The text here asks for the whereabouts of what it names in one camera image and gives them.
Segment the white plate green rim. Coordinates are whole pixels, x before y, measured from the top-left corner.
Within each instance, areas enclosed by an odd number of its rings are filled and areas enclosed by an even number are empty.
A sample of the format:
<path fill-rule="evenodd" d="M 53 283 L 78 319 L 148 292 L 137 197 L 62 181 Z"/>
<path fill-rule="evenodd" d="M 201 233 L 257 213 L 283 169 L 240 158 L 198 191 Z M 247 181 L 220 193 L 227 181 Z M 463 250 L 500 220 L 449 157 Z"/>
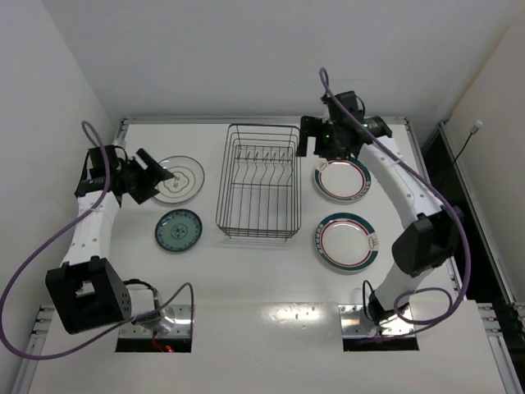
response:
<path fill-rule="evenodd" d="M 327 198 L 341 203 L 354 203 L 369 191 L 372 177 L 355 158 L 319 162 L 313 170 L 313 183 Z"/>
<path fill-rule="evenodd" d="M 333 213 L 323 218 L 314 233 L 317 254 L 343 273 L 367 269 L 379 254 L 374 227 L 354 213 Z"/>

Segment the clear glass patterned plate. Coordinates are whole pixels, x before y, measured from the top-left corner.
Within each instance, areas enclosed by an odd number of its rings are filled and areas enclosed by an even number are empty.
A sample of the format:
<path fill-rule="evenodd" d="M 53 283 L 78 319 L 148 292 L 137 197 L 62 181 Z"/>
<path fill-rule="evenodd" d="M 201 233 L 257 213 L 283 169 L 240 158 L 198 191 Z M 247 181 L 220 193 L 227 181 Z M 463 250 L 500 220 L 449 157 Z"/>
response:
<path fill-rule="evenodd" d="M 173 177 L 157 185 L 156 201 L 180 204 L 192 199 L 203 187 L 205 173 L 202 165 L 188 156 L 171 156 L 159 162 Z"/>

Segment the teal blue floral plate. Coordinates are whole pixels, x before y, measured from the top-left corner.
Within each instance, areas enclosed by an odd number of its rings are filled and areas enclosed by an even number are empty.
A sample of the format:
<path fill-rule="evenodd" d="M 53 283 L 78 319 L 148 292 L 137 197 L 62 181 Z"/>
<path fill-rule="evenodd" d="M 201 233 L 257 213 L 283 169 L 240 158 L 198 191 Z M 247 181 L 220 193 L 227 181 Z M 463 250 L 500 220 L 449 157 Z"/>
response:
<path fill-rule="evenodd" d="M 164 214 L 155 226 L 157 244 L 170 253 L 191 249 L 203 233 L 203 224 L 197 213 L 189 209 L 175 209 Z"/>

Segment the metal wire dish rack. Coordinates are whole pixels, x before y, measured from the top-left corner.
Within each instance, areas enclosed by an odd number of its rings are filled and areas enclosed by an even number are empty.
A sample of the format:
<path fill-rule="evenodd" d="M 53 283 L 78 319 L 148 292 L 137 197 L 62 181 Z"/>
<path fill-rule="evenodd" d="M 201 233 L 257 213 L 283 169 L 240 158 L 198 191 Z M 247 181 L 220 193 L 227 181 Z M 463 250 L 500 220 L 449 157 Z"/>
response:
<path fill-rule="evenodd" d="M 230 238 L 288 240 L 301 228 L 299 128 L 227 127 L 215 223 Z"/>

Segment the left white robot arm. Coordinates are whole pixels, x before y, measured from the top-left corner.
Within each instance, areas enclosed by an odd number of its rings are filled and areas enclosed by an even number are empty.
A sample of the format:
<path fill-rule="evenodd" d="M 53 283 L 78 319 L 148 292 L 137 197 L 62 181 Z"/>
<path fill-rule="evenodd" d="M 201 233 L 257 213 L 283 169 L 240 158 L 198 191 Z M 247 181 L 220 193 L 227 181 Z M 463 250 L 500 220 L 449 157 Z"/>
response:
<path fill-rule="evenodd" d="M 158 194 L 157 186 L 173 175 L 144 149 L 132 158 L 119 158 L 117 146 L 91 148 L 75 190 L 78 220 L 71 245 L 59 268 L 51 269 L 45 284 L 70 334 L 85 332 L 128 318 L 145 320 L 158 308 L 160 295 L 150 285 L 131 291 L 108 257 L 112 226 L 129 195 L 137 204 Z"/>

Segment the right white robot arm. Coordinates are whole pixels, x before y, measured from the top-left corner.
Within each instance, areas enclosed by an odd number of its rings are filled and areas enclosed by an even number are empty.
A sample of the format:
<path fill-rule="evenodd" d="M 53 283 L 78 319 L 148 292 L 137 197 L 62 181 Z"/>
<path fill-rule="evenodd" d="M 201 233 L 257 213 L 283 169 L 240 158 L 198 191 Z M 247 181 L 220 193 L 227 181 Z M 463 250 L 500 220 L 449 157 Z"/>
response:
<path fill-rule="evenodd" d="M 367 305 L 372 321 L 379 323 L 406 306 L 423 278 L 458 248 L 471 257 L 462 212 L 401 158 L 391 128 L 381 117 L 365 116 L 355 92 L 324 94 L 322 102 L 327 116 L 300 119 L 297 154 L 306 156 L 314 139 L 320 158 L 359 160 L 378 180 L 403 226 L 391 246 L 393 266 Z"/>

